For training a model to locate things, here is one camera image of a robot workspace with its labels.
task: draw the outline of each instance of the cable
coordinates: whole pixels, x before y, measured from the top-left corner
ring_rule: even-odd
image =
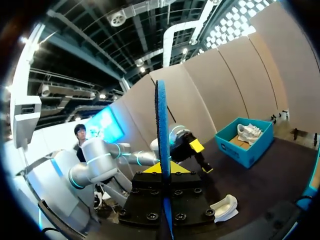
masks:
[[[50,231],[50,230],[60,233],[57,229],[55,229],[53,227],[45,227],[44,229],[41,230],[41,232],[44,234],[45,232]]]

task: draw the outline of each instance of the blue screen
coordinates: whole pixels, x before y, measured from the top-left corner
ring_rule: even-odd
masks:
[[[112,110],[106,107],[84,124],[86,138],[102,138],[107,143],[114,143],[124,136]]]

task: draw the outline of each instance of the shoe box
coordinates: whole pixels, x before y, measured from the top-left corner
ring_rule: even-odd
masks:
[[[238,124],[244,126],[252,124],[261,129],[261,136],[252,146],[238,140]],[[214,138],[222,152],[249,169],[273,142],[273,124],[270,121],[238,117],[225,128],[217,132]]]

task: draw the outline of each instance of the shoe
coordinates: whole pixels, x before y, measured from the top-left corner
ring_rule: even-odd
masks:
[[[238,124],[237,132],[238,140],[247,142],[250,146],[253,145],[262,134],[262,131],[258,127],[253,126],[251,123],[248,126]]]
[[[235,215],[239,213],[236,209],[237,206],[237,199],[230,194],[225,196],[225,198],[221,201],[212,204],[210,208],[214,210],[214,222],[224,222],[233,218]]]

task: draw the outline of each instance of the man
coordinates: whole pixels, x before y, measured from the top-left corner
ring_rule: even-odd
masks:
[[[74,128],[74,134],[78,139],[78,150],[76,151],[76,156],[80,160],[80,162],[85,163],[86,159],[84,153],[82,152],[81,146],[87,140],[86,139],[86,126],[83,124],[78,124]]]

